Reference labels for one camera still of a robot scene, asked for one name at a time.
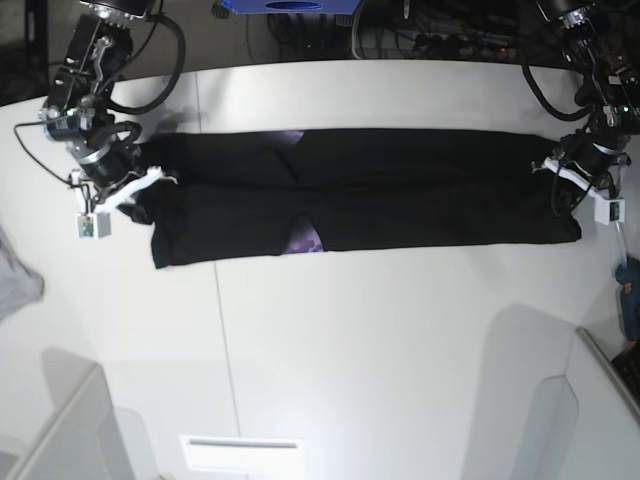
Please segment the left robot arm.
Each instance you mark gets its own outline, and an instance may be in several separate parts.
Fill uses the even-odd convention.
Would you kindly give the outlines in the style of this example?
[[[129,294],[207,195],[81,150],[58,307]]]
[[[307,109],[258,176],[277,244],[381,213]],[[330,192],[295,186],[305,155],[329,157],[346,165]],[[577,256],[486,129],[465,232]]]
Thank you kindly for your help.
[[[587,197],[613,203],[622,213],[620,190],[612,166],[630,163],[625,148],[639,134],[639,66],[609,13],[594,1],[537,1],[545,23],[557,29],[560,49],[582,77],[574,96],[579,109],[567,113],[546,98],[531,71],[528,41],[522,41],[520,65],[524,79],[543,109],[567,123],[584,120],[575,133],[562,137],[557,149],[538,166],[553,172],[553,213],[568,217]]]

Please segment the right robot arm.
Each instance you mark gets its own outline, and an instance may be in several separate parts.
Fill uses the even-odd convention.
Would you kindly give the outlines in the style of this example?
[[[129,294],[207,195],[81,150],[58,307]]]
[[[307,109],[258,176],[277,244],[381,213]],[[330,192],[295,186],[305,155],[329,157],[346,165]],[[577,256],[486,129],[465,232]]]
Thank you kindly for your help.
[[[56,179],[79,196],[82,236],[94,235],[98,223],[113,211],[135,223],[152,224],[144,193],[172,177],[143,160],[143,128],[136,119],[167,100],[186,59],[184,32],[164,13],[163,2],[90,1],[87,7],[35,123],[50,140],[64,144],[77,164],[67,177]],[[112,98],[117,80],[144,51],[134,46],[133,21],[165,27],[177,47],[168,83],[141,106],[121,105]]]

